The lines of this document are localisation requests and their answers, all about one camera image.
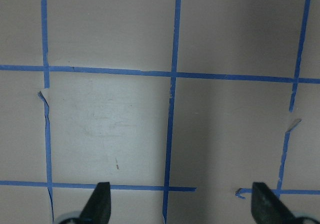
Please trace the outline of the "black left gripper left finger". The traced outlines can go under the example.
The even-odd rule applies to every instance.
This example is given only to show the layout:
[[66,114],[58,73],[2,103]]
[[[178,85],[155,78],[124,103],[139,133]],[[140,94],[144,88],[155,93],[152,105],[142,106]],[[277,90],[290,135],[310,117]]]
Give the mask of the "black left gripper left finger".
[[111,217],[111,186],[100,182],[84,206],[79,221],[81,224],[108,224]]

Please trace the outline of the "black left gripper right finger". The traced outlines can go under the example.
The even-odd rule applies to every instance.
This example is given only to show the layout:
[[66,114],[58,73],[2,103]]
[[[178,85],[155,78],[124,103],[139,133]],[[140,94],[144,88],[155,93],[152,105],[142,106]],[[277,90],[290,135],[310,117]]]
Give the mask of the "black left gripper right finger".
[[253,182],[251,215],[256,224],[293,224],[295,216],[262,182]]

